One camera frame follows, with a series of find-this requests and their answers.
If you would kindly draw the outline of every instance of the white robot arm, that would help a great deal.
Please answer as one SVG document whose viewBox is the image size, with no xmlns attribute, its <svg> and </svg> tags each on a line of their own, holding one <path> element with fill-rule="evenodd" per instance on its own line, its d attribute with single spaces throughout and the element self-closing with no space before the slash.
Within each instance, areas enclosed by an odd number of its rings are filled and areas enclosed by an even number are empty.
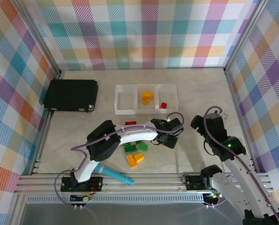
<svg viewBox="0 0 279 225">
<path fill-rule="evenodd" d="M 135 141 L 152 141 L 154 140 L 158 133 L 155 130 L 152 129 L 145 129 L 144 127 L 154 127 L 154 124 L 150 121 L 144 124 L 138 124 L 136 125 L 138 128 L 132 129 L 132 130 L 124 130 L 126 127 L 129 126 L 121 126 L 118 125 L 115 130 L 121 130 L 121 132 L 118 133 L 118 135 L 121 136 L 119 145 L 122 145 L 124 143 L 128 142 L 135 142 Z M 84 182 L 89 180 L 91 177 L 91 173 L 96 168 L 99 162 L 96 162 L 95 160 L 91 160 L 90 158 L 87 158 L 82 168 L 75 172 L 75 178 L 78 182 Z"/>
<path fill-rule="evenodd" d="M 111 132 L 116 131 L 116 134 L 87 147 L 90 158 L 86 159 L 79 171 L 74 172 L 75 181 L 84 182 L 89 180 L 98 163 L 109 158 L 115 149 L 124 143 L 155 140 L 159 144 L 173 149 L 178 141 L 174 134 L 183 131 L 183 128 L 178 128 L 180 125 L 181 123 L 177 118 L 173 120 L 152 119 L 144 124 L 129 126 L 116 126 L 111 120 L 105 121 L 87 136 L 87 142 L 97 140 Z"/>
<path fill-rule="evenodd" d="M 213 154 L 229 168 L 242 192 L 216 165 L 201 171 L 201 176 L 207 181 L 206 186 L 211 186 L 224 195 L 241 215 L 244 225 L 278 225 L 279 204 L 261 184 L 239 139 L 227 135 L 221 116 L 217 112 L 207 114 L 204 118 L 197 115 L 190 125 L 197 129 Z"/>
</svg>

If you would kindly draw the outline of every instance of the black case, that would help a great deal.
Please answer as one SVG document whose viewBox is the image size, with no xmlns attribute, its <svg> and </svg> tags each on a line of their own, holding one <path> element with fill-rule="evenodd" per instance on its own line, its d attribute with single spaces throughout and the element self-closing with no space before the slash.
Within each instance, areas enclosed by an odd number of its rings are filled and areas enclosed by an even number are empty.
<svg viewBox="0 0 279 225">
<path fill-rule="evenodd" d="M 50 111 L 85 111 L 95 108 L 98 82 L 95 80 L 52 80 L 44 108 Z"/>
</svg>

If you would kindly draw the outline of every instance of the orange lego block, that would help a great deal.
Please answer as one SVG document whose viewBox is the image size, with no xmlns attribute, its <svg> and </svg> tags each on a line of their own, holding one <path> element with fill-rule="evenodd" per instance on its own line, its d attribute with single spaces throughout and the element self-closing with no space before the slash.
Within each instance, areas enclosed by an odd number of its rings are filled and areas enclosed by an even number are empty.
<svg viewBox="0 0 279 225">
<path fill-rule="evenodd" d="M 140 161 L 143 161 L 144 156 L 141 152 L 139 152 L 136 155 L 134 155 L 134 158 L 135 158 L 136 162 L 140 162 Z"/>
<path fill-rule="evenodd" d="M 149 98 L 149 100 L 152 100 L 153 99 L 153 93 L 150 92 L 150 91 L 145 91 L 143 92 L 143 97 L 146 96 Z"/>
<path fill-rule="evenodd" d="M 127 156 L 127 160 L 131 168 L 137 167 L 137 163 L 133 155 Z"/>
<path fill-rule="evenodd" d="M 147 96 L 143 96 L 143 98 L 142 98 L 141 101 L 142 101 L 142 103 L 143 103 L 144 105 L 146 105 L 146 104 L 149 103 L 150 99 L 149 99 L 149 97 L 147 97 Z"/>
</svg>

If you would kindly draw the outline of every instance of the plastic tray compartment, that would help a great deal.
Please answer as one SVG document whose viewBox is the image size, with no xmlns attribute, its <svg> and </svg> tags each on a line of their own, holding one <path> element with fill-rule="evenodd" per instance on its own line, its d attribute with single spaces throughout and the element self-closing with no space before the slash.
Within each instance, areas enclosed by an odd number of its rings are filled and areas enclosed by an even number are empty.
<svg viewBox="0 0 279 225">
<path fill-rule="evenodd" d="M 143 92 L 153 93 L 153 99 L 147 105 L 142 103 Z M 166 109 L 160 109 L 161 103 L 167 103 Z M 159 114 L 178 111 L 176 84 L 119 84 L 115 90 L 115 114 Z"/>
<path fill-rule="evenodd" d="M 115 89 L 115 114 L 135 114 L 137 88 L 133 84 L 117 85 Z"/>
<path fill-rule="evenodd" d="M 172 113 L 178 111 L 179 101 L 176 84 L 157 84 L 158 102 L 156 104 L 159 113 Z M 166 109 L 160 109 L 162 103 L 167 103 Z"/>
</svg>

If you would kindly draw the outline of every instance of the plaid wall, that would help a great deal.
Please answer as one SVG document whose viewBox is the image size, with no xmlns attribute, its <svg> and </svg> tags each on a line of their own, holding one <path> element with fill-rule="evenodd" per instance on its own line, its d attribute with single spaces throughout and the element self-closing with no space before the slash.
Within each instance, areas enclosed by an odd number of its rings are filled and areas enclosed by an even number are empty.
<svg viewBox="0 0 279 225">
<path fill-rule="evenodd" d="M 43 100 L 55 77 L 22 18 L 0 0 L 0 225 L 44 119 Z"/>
<path fill-rule="evenodd" d="M 222 66 L 257 0 L 25 2 L 63 69 L 126 69 Z"/>
<path fill-rule="evenodd" d="M 229 76 L 254 154 L 279 200 L 279 0 L 271 0 Z"/>
</svg>

